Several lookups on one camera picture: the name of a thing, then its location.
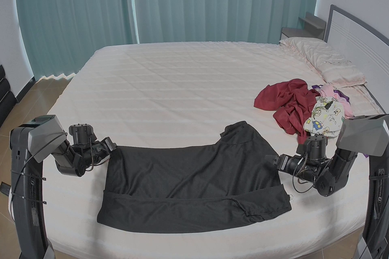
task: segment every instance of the red cloth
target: red cloth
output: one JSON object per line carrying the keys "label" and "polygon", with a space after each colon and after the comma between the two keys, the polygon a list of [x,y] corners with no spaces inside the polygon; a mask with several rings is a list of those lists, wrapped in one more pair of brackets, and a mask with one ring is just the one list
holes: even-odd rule
{"label": "red cloth", "polygon": [[265,87],[255,98],[254,107],[276,112],[273,117],[288,134],[298,134],[298,143],[307,139],[304,122],[311,116],[316,104],[315,90],[308,90],[304,80],[293,79]]}

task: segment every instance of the black fabric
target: black fabric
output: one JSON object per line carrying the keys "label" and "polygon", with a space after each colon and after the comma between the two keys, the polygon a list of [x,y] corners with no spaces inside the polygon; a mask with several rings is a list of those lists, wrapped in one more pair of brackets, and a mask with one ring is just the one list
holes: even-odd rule
{"label": "black fabric", "polygon": [[245,121],[214,145],[118,146],[108,165],[97,222],[130,232],[205,232],[273,219],[289,210],[276,152]]}

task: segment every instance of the pillowcase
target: pillowcase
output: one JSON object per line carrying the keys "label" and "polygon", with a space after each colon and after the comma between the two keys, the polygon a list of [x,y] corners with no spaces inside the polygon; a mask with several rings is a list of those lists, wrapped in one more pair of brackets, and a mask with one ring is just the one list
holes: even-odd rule
{"label": "pillowcase", "polygon": [[366,83],[364,74],[323,40],[292,37],[281,40],[280,44],[302,54],[323,80],[336,88]]}

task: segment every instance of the white headboard panel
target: white headboard panel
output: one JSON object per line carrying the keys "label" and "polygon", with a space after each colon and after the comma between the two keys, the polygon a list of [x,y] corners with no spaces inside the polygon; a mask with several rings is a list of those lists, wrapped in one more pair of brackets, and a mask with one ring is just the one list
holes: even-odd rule
{"label": "white headboard panel", "polygon": [[389,113],[389,39],[357,17],[331,5],[324,40],[365,74],[367,89]]}

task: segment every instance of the bed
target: bed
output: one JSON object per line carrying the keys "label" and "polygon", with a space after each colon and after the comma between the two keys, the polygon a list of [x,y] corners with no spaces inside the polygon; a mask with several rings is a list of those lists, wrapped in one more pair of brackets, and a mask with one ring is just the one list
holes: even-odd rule
{"label": "bed", "polygon": [[[381,39],[345,14],[331,7],[326,41],[354,62],[359,53],[352,51],[354,37],[365,36],[369,45],[362,39],[359,45],[368,51]],[[362,35],[353,32],[354,23],[364,29]],[[342,89],[355,115],[378,114],[387,107],[387,95],[377,92],[380,85],[371,77],[377,68],[383,68],[383,77],[387,73],[384,46],[386,50],[376,50],[381,66],[364,67],[369,90],[363,85]],[[325,83],[307,59],[284,45],[186,42],[105,47],[77,73],[48,114],[56,114],[65,130],[88,123],[98,139],[110,136],[118,145],[150,148],[213,144],[225,126],[245,120],[277,153],[292,155],[296,135],[286,134],[273,112],[254,108],[253,101],[266,85],[293,78],[305,80],[309,87]],[[335,142],[329,141],[328,156]],[[280,174],[291,194],[292,210],[270,221],[203,233],[126,232],[96,221],[106,170],[102,165],[82,178],[69,177],[57,171],[54,158],[45,160],[44,215],[55,249],[78,258],[296,258],[362,227],[367,208],[368,160],[358,156],[347,186],[328,198],[315,190],[296,193],[291,176]]]}

